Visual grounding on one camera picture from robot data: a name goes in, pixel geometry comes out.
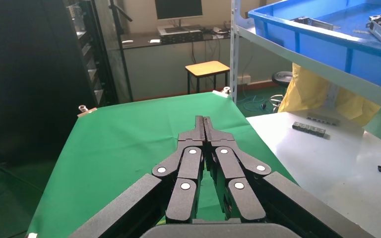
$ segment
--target green backdrop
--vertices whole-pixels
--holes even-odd
[[[77,120],[31,221],[40,238],[64,238],[176,150],[195,116],[234,135],[246,153],[294,181],[229,98],[212,93],[99,108]],[[223,220],[209,172],[197,217]]]

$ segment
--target blue crate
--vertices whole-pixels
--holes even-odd
[[[367,31],[369,16],[380,14],[381,0],[284,0],[249,12],[257,35],[381,87],[381,42],[353,32]],[[341,28],[290,21],[301,16]]]

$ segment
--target desk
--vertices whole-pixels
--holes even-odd
[[[210,116],[241,150],[294,181],[230,98],[201,93],[99,108],[77,120],[30,224],[39,238],[64,238],[176,150],[195,116]],[[207,171],[198,218],[223,220]]]
[[[229,39],[229,38],[230,38],[230,34],[224,36],[223,39]],[[156,39],[160,39],[160,35],[155,32],[122,35],[122,41],[133,40],[133,43],[123,44],[124,50],[143,48],[143,47],[152,47],[152,46],[166,46],[166,45],[162,45],[161,43],[150,43],[150,40],[156,40]],[[213,38],[212,34],[207,33],[203,35],[203,41],[212,41],[212,40],[216,40]],[[117,41],[110,41],[107,46],[108,50],[118,49],[118,48],[119,48],[119,45]]]
[[[306,111],[248,121],[300,187],[381,238],[381,140],[332,111],[313,111],[340,126],[307,120]],[[294,130],[295,121],[326,129],[329,140]]]

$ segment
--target metal shelf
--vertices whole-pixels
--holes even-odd
[[[231,47],[230,47],[230,88],[232,89],[232,97],[234,102],[237,98],[237,69],[239,62],[239,36],[248,39],[249,41],[268,49],[269,51],[294,62],[308,70],[322,76],[331,83],[334,87],[328,90],[328,97],[326,104],[333,106],[338,93],[338,86],[343,87],[361,95],[379,105],[381,105],[381,87],[368,82],[365,79],[356,77],[352,74],[345,73],[339,69],[333,68],[329,65],[320,63],[316,60],[310,59],[296,52],[290,51],[272,41],[269,41],[261,36],[258,36],[254,28],[253,19],[243,19],[240,16],[240,2],[241,0],[232,0],[231,10]]]
[[[88,74],[90,75],[90,80],[91,80],[91,83],[92,85],[94,86],[94,84],[96,83],[96,72],[97,70],[96,69],[89,69],[88,70]]]
[[[78,37],[81,49],[90,41],[90,35],[86,31],[77,31],[76,36]]]

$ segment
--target computer monitor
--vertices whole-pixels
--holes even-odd
[[[202,0],[155,0],[157,18],[182,19],[202,16]]]

